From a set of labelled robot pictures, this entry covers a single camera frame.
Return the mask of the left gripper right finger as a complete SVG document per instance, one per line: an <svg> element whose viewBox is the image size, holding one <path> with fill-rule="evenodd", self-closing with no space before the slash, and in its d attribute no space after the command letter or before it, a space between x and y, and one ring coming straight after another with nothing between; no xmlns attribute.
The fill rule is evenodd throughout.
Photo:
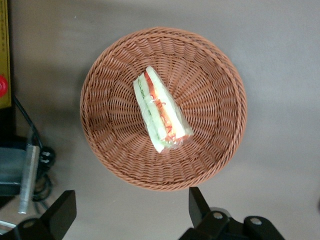
<svg viewBox="0 0 320 240"><path fill-rule="evenodd" d="M188 191L188 211L193 227L181 240L243 240L243 224L219 207L209 207L198 187Z"/></svg>

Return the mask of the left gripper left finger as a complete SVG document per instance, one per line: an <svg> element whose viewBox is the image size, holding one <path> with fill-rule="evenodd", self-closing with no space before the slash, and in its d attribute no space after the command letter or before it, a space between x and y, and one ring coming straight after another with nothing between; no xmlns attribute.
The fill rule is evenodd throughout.
<svg viewBox="0 0 320 240"><path fill-rule="evenodd" d="M39 218L30 218L14 229L16 240L61 240L77 216L76 192L66 190Z"/></svg>

